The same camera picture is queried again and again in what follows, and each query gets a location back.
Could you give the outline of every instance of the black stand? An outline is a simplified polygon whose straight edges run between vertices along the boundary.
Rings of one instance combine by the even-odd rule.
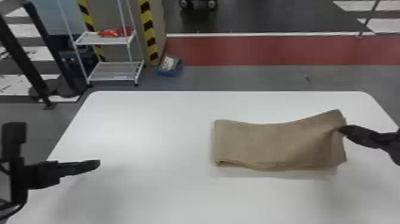
[[[26,2],[23,4],[23,6],[35,24],[37,30],[43,38],[43,41],[46,43],[51,55],[61,71],[60,78],[56,79],[55,81],[50,81],[48,85],[56,88],[57,93],[66,98],[75,97],[84,93],[88,88],[86,80],[83,77],[73,77],[71,75],[71,71],[66,68],[65,64],[63,63],[63,59],[58,53],[57,48],[54,46],[54,42],[51,41],[51,38],[49,37],[49,34],[39,17],[36,7],[32,2]]]
[[[372,6],[370,13],[369,13],[367,19],[365,20],[362,31],[360,31],[360,33],[357,35],[358,38],[363,38],[364,32],[368,29],[368,23],[370,22],[372,16],[374,16],[374,13],[375,13],[376,8],[378,7],[380,1],[381,0],[376,0],[374,5]]]
[[[55,104],[52,103],[48,96],[53,95],[55,90],[50,88],[43,81],[40,76],[38,70],[33,65],[33,63],[29,60],[29,57],[26,55],[24,49],[15,38],[10,28],[7,26],[3,17],[0,15],[0,41],[3,43],[5,49],[11,54],[15,63],[21,69],[21,71],[25,74],[26,78],[32,84],[32,88],[37,93],[37,96],[43,99],[43,102],[46,104],[45,109],[51,110],[55,107]]]

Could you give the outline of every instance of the hazard stripe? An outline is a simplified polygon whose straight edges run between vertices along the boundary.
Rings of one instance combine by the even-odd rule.
[[[157,42],[155,37],[155,29],[153,24],[153,15],[151,12],[150,2],[148,0],[138,0],[140,6],[140,18],[142,20],[143,29],[145,32],[145,41],[147,44],[147,55],[151,66],[157,66],[160,62],[160,57],[157,50]]]
[[[79,10],[82,13],[83,21],[85,22],[87,30],[90,32],[95,32],[96,31],[95,22],[93,21],[92,16],[90,16],[87,0],[77,0],[77,1]],[[104,50],[101,48],[101,46],[95,46],[94,50],[97,56],[99,56],[100,60],[105,61]]]

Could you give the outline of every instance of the beige towel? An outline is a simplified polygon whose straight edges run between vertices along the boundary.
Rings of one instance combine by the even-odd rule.
[[[282,124],[215,121],[217,165],[260,171],[323,170],[346,162],[339,110]]]

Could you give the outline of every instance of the black cart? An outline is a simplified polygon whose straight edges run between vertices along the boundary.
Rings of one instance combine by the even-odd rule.
[[[208,8],[213,10],[218,6],[218,0],[179,0],[179,6],[182,9],[191,9],[193,8],[193,1],[208,1]]]

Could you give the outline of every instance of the white floor marking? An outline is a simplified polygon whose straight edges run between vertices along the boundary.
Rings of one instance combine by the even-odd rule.
[[[23,7],[17,8],[16,10],[5,15],[6,17],[29,17],[28,13],[26,13]]]
[[[9,24],[16,38],[39,38],[40,33],[33,24]]]
[[[71,97],[71,98],[64,98],[61,96],[50,96],[49,99],[51,102],[76,102],[78,101],[80,96]]]
[[[59,74],[43,74],[44,80],[56,79]],[[3,74],[0,75],[0,96],[29,96],[28,90],[32,85],[22,74]],[[61,96],[50,96],[52,102],[76,102],[80,96],[63,98]]]
[[[358,21],[364,23],[365,19],[360,18]],[[399,33],[400,18],[372,18],[368,28],[375,33]]]
[[[344,11],[370,11],[375,1],[334,1]],[[400,11],[400,1],[381,1],[377,11]]]
[[[59,74],[44,74],[43,79],[56,79]],[[32,85],[23,74],[0,75],[0,96],[28,96]]]
[[[54,61],[53,56],[46,46],[23,46],[23,48],[32,61]],[[7,50],[3,46],[0,46],[0,61],[6,59],[12,58],[7,53]]]
[[[358,32],[286,32],[286,33],[168,33],[168,38],[235,38],[249,36],[356,36]],[[366,36],[375,35],[365,32]]]

